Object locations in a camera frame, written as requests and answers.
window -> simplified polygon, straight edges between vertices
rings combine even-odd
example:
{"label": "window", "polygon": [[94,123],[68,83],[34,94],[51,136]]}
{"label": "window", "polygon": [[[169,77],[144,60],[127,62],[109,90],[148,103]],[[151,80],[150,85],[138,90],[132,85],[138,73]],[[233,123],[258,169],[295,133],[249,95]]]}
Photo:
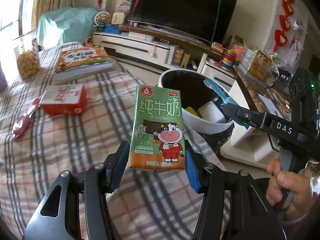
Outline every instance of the window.
{"label": "window", "polygon": [[31,31],[33,1],[0,0],[0,62],[7,81],[18,74],[11,41]]}

green milk carton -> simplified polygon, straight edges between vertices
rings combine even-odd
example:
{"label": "green milk carton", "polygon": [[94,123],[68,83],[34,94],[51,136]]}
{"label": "green milk carton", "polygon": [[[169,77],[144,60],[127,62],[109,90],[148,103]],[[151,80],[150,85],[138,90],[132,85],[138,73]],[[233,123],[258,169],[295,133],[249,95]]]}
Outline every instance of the green milk carton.
{"label": "green milk carton", "polygon": [[129,167],[186,168],[180,91],[138,85]]}

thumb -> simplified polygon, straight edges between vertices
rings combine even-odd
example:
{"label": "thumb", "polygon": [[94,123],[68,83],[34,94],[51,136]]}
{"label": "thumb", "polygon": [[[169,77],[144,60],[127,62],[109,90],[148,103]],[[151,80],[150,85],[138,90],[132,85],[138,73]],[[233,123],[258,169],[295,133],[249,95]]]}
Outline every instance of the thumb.
{"label": "thumb", "polygon": [[280,171],[276,177],[280,186],[293,191],[297,195],[304,195],[310,189],[310,179],[304,175]]}

pink spoon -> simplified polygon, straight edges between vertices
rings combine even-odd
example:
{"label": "pink spoon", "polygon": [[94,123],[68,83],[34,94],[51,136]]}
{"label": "pink spoon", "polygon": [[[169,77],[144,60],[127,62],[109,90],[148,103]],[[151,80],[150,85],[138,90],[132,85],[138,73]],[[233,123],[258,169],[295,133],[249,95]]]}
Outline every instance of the pink spoon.
{"label": "pink spoon", "polygon": [[39,108],[39,106],[40,106],[40,98],[36,98],[32,102],[32,106],[30,107],[30,109],[26,113],[24,113],[22,116],[20,116],[18,120],[14,123],[12,128],[12,135],[14,138],[22,135],[26,131],[30,123],[30,118],[32,114]]}

metal screw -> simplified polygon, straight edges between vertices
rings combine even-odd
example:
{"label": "metal screw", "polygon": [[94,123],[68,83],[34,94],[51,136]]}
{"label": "metal screw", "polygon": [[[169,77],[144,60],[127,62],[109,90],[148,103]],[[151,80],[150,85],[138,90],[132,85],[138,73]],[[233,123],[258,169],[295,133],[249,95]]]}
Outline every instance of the metal screw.
{"label": "metal screw", "polygon": [[205,168],[208,170],[212,170],[214,168],[214,164],[213,163],[206,163]]}
{"label": "metal screw", "polygon": [[242,176],[246,177],[246,176],[249,175],[249,172],[246,171],[246,170],[241,170],[241,171],[240,171],[240,174],[241,174]]}
{"label": "metal screw", "polygon": [[63,171],[60,173],[61,177],[66,177],[69,175],[69,171]]}
{"label": "metal screw", "polygon": [[97,163],[94,167],[95,167],[97,170],[101,170],[101,169],[104,167],[104,164],[103,164],[103,163]]}

